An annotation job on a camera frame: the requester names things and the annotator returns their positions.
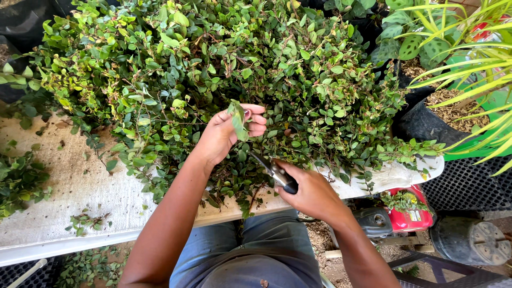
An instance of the left hand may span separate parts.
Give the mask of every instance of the left hand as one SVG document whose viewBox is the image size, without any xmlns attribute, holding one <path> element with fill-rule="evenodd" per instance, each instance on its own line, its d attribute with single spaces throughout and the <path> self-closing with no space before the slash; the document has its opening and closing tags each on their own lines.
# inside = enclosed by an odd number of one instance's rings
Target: left hand
<svg viewBox="0 0 512 288">
<path fill-rule="evenodd" d="M 252 122 L 249 123 L 249 137 L 263 135 L 267 129 L 265 126 L 267 119 L 261 115 L 265 112 L 265 108 L 255 104 L 240 105 L 245 112 L 244 122 L 252 119 Z M 226 158 L 237 140 L 231 123 L 231 115 L 224 110 L 212 117 L 193 152 L 200 153 L 201 157 L 207 161 L 207 165 L 213 168 Z"/>
</svg>

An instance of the jeans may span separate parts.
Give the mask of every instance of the jeans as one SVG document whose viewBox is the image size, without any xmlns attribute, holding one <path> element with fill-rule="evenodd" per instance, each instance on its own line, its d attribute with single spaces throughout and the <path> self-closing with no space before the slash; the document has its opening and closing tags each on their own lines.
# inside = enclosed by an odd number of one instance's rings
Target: jeans
<svg viewBox="0 0 512 288">
<path fill-rule="evenodd" d="M 314 258 L 306 226 L 298 221 L 295 209 L 249 217 L 242 238 L 240 247 L 232 221 L 193 228 L 170 277 L 171 286 L 200 264 L 237 248 L 283 248 Z"/>
</svg>

